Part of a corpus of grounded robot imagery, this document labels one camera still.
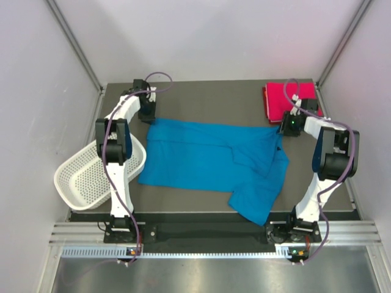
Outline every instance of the gray table surface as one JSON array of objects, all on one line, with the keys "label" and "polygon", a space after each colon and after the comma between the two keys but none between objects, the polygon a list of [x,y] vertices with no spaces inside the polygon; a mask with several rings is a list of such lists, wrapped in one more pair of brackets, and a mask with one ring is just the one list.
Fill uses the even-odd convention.
[{"label": "gray table surface", "polygon": [[[175,82],[156,96],[156,116],[182,121],[217,123],[238,126],[270,126],[263,106],[261,88],[266,81],[192,81]],[[167,82],[151,83],[159,89]],[[100,117],[106,116],[118,103],[120,94],[131,84],[108,84]],[[146,146],[149,125],[132,119],[130,129]],[[313,176],[312,155],[316,140],[306,133],[300,137],[284,137],[283,150],[290,163],[280,195],[273,211],[291,211],[304,196]],[[228,192],[205,192],[141,185],[130,182],[131,199],[137,212],[232,212]],[[111,202],[89,212],[109,212]],[[339,187],[325,205],[326,211],[352,211],[345,185]]]}]

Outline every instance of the folded red towel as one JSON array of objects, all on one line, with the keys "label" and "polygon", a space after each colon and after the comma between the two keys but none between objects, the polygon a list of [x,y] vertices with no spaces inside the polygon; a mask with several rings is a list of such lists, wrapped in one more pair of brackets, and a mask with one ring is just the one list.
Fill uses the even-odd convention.
[{"label": "folded red towel", "polygon": [[[265,99],[266,99],[266,116],[271,123],[281,122],[283,113],[292,110],[292,105],[287,101],[283,94],[283,85],[281,82],[266,83]],[[290,98],[296,93],[297,85],[292,82],[287,86],[287,93]],[[301,82],[300,99],[316,99],[315,86],[312,82]],[[319,116],[323,116],[322,110],[319,108]]]}]

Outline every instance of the white plastic basket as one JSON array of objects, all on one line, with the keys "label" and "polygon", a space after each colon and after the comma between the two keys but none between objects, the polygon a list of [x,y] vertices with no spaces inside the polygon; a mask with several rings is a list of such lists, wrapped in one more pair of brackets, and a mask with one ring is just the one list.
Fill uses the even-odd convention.
[{"label": "white plastic basket", "polygon": [[[141,143],[130,134],[133,146],[128,164],[128,181],[144,168],[147,153]],[[94,209],[110,198],[109,181],[97,155],[96,141],[85,146],[65,161],[54,174],[54,185],[64,202],[77,211]]]}]

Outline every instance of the blue cloth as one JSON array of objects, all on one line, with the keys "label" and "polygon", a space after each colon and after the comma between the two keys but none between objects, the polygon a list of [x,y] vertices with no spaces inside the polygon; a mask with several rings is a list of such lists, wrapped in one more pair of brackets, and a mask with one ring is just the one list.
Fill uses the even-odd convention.
[{"label": "blue cloth", "polygon": [[147,140],[139,183],[232,192],[234,210],[265,224],[288,166],[277,128],[158,118]]}]

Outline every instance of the white wall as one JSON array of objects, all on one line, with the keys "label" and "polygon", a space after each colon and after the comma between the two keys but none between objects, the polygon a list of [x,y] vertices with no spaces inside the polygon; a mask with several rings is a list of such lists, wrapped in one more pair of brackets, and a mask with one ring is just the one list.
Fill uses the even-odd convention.
[{"label": "white wall", "polygon": [[97,90],[44,1],[3,1],[0,39],[0,292],[35,292],[67,210],[53,175],[82,147]]},{"label": "white wall", "polygon": [[314,78],[360,0],[57,0],[101,83]]},{"label": "white wall", "polygon": [[360,131],[357,200],[391,259],[390,12],[390,1],[374,1],[322,91],[331,117]]}]

